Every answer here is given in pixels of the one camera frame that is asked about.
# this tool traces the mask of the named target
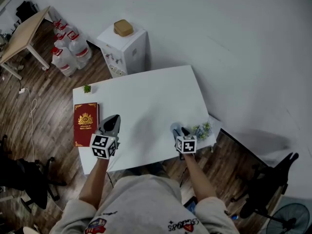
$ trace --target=white table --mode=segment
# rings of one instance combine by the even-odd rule
[[[120,146],[111,157],[108,171],[142,166],[178,156],[170,126],[202,124],[209,118],[191,66],[154,70],[91,84],[92,93],[82,87],[73,90],[75,104],[97,102],[100,119],[120,115]],[[216,121],[220,131],[220,122]],[[197,143],[197,148],[213,146],[215,136]],[[89,147],[79,147],[85,174],[97,158]]]

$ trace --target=electric fan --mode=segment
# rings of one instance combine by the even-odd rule
[[[307,207],[302,204],[289,204],[279,209],[270,218],[267,234],[303,234],[310,220]]]

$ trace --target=small potted plant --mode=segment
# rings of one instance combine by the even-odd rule
[[[83,91],[85,94],[90,93],[91,92],[91,86],[90,85],[84,85]]]
[[[192,128],[193,134],[196,135],[198,141],[204,141],[212,134],[212,125],[210,121],[197,125]]]

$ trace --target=plastic water bottle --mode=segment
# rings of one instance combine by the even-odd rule
[[[71,40],[69,43],[69,50],[77,58],[80,63],[79,69],[84,68],[88,61],[92,57],[92,50],[90,49],[87,41],[76,34],[74,31],[71,31],[67,34],[68,38]]]
[[[59,26],[59,30],[61,31],[62,35],[64,33],[68,34],[69,32],[71,31],[74,31],[74,32],[78,32],[77,28],[72,26],[72,25],[69,25],[68,23],[64,24],[64,25],[60,25]]]
[[[53,21],[53,25],[54,25],[53,32],[54,32],[55,35],[56,35],[57,33],[60,33],[59,27],[62,26],[62,24],[61,24],[60,21],[61,21],[61,19],[58,20],[58,21]]]
[[[62,71],[65,76],[71,76],[76,70],[76,60],[67,48],[54,47],[51,51],[52,63]]]
[[[57,48],[68,48],[70,40],[68,37],[66,37],[66,32],[64,32],[63,35],[61,35],[61,33],[57,33],[54,36],[54,39],[56,39],[54,46],[56,46]]]
[[[239,217],[238,217],[237,214],[234,214],[234,215],[231,216],[231,220],[238,220],[238,218],[239,218]]]

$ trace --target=white cable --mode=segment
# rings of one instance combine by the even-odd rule
[[[52,200],[52,202],[56,205],[56,207],[61,211],[61,212],[64,212],[62,210],[62,208],[60,206],[58,206],[58,204],[48,195],[48,198]]]
[[[37,107],[37,99],[33,99],[33,101],[31,101],[31,98],[30,98],[30,91],[28,88],[25,88],[25,90],[28,91],[28,94],[29,94],[29,108],[30,108],[30,113],[29,113],[29,116],[31,118],[31,122],[32,122],[32,129],[31,129],[31,143],[33,144],[33,154],[34,154],[34,162],[35,162],[35,147],[34,147],[34,141],[33,141],[33,133],[34,133],[34,118],[33,118],[33,111],[35,110],[35,108]]]

